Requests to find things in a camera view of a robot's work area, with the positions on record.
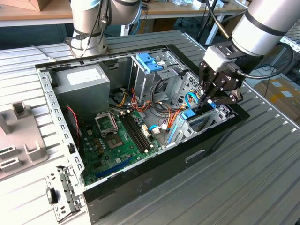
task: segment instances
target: cardboard box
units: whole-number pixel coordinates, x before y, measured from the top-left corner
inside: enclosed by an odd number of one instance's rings
[[[264,96],[268,80],[259,82],[254,89]],[[271,79],[266,98],[290,119],[300,124],[300,91],[283,78]]]
[[[26,8],[35,11],[42,9],[50,2],[50,0],[0,0],[0,4]]]

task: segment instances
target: ventilation holes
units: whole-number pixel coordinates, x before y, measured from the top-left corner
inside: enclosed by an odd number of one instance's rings
[[[177,139],[179,138],[180,134],[181,134],[181,131],[179,131],[179,132],[177,133],[177,135],[176,135],[176,137],[175,137],[175,139],[174,139],[174,142],[177,141]]]

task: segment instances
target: white connector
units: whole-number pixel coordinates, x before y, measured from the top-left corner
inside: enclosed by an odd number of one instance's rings
[[[155,128],[152,129],[152,132],[153,132],[153,134],[157,135],[157,134],[160,133],[160,130],[159,130],[158,127],[155,127]]]

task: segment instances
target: metal bracket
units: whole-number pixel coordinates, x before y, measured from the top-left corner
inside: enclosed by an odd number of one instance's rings
[[[82,195],[75,196],[73,185],[78,184],[78,180],[71,166],[56,167],[56,171],[45,175],[47,183],[47,197],[53,205],[57,222],[61,223],[71,215],[80,211],[84,206]]]

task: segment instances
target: slotted metal table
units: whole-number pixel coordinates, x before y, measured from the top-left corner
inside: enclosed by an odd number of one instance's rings
[[[199,44],[177,30],[113,37],[107,42],[112,52],[175,44],[197,65],[204,54]],[[40,48],[56,60],[72,58],[65,44]],[[0,182],[2,224],[56,224],[44,174],[67,160],[34,69],[35,64],[47,61],[33,47],[0,51],[0,110],[20,100],[30,105],[50,155],[47,161]],[[247,84],[241,92],[244,101],[240,105],[251,117],[217,152],[100,224],[294,224],[300,217],[299,127]],[[89,223],[84,209],[64,222]]]

